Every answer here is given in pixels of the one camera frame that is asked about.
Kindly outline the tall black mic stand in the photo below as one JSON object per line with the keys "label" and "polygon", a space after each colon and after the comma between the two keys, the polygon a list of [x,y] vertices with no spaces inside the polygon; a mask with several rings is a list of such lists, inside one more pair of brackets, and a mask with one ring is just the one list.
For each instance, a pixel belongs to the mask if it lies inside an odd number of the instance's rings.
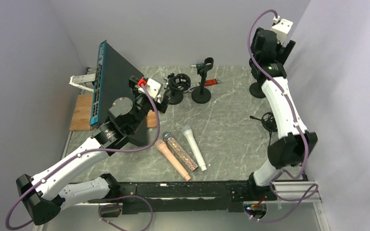
{"label": "tall black mic stand", "polygon": [[249,86],[249,92],[250,94],[255,97],[255,98],[258,98],[258,99],[263,99],[265,98],[265,94],[262,90],[262,83],[259,83],[259,82],[254,82],[252,83],[250,86]]}

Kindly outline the pink microphone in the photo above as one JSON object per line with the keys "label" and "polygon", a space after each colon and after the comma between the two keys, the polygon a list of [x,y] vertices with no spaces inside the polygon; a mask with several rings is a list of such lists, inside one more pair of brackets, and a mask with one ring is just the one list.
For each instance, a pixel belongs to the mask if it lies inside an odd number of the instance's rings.
{"label": "pink microphone", "polygon": [[166,159],[172,164],[172,166],[176,169],[176,171],[181,175],[181,177],[185,181],[191,180],[189,173],[178,161],[178,159],[173,155],[173,153],[170,151],[167,144],[163,140],[158,139],[155,142],[155,146],[158,149],[158,151],[161,152],[166,157]]}

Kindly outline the white microphone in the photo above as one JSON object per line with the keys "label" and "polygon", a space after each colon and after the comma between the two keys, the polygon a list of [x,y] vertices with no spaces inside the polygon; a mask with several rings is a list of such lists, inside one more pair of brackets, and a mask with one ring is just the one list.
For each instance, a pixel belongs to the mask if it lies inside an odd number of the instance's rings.
{"label": "white microphone", "polygon": [[196,143],[196,140],[195,140],[195,137],[194,137],[194,134],[193,134],[193,130],[191,129],[190,126],[184,126],[182,128],[182,133],[184,135],[184,137],[186,138],[186,140],[188,141],[188,144],[195,156],[195,159],[197,161],[197,164],[199,165],[199,168],[201,169],[201,171],[206,171],[207,170],[207,166],[206,166],[206,163],[205,163],[205,160],[200,152],[200,149],[198,147],[198,144]]}

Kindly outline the glitter microphone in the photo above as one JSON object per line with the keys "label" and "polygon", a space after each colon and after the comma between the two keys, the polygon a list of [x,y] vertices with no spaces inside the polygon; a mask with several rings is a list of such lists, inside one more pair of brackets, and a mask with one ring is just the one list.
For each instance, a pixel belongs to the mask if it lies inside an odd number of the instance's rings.
{"label": "glitter microphone", "polygon": [[197,163],[191,156],[184,150],[177,139],[171,132],[163,132],[163,140],[173,149],[175,154],[182,160],[182,162],[191,170],[195,171],[198,168]]}

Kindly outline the black tripod shock-mount stand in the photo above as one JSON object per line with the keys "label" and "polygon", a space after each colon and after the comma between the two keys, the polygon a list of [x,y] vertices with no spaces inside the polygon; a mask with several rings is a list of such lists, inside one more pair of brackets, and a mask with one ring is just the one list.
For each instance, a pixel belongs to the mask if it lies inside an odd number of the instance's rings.
{"label": "black tripod shock-mount stand", "polygon": [[260,121],[264,129],[266,129],[270,133],[278,131],[274,114],[271,111],[263,114],[261,118],[251,115],[250,119]]}

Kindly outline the black clip round-base stand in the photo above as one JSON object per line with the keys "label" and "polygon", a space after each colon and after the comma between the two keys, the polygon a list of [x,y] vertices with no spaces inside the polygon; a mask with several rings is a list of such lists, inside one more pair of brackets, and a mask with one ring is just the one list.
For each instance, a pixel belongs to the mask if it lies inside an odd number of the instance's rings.
{"label": "black clip round-base stand", "polygon": [[191,93],[191,98],[194,102],[199,104],[205,104],[211,99],[211,92],[205,88],[205,83],[207,79],[207,72],[213,68],[214,59],[208,57],[203,62],[205,67],[197,70],[197,74],[201,77],[201,81],[198,87],[194,88]]}

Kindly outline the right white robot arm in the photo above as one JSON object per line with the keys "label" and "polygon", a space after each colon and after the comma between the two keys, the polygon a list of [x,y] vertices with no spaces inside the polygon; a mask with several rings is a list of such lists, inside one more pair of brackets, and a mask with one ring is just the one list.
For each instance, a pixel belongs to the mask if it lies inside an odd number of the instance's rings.
{"label": "right white robot arm", "polygon": [[269,102],[278,136],[278,140],[267,148],[265,163],[248,179],[247,196],[257,200],[273,189],[272,181],[285,171],[286,166],[301,165],[300,171],[304,171],[317,135],[308,131],[291,98],[284,63],[278,60],[286,50],[278,41],[278,33],[258,28],[248,45],[252,75]]}

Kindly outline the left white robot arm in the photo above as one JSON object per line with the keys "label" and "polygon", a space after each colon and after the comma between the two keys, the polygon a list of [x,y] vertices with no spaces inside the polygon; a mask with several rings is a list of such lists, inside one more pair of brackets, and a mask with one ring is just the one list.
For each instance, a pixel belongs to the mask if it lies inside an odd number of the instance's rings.
{"label": "left white robot arm", "polygon": [[101,199],[113,202],[120,196],[120,185],[111,174],[84,183],[73,179],[96,163],[116,152],[124,152],[149,111],[156,114],[167,110],[170,97],[161,95],[157,87],[140,81],[132,87],[135,99],[116,99],[108,116],[99,128],[75,151],[47,170],[16,180],[19,202],[23,203],[35,225],[42,225],[55,218],[66,208]]}

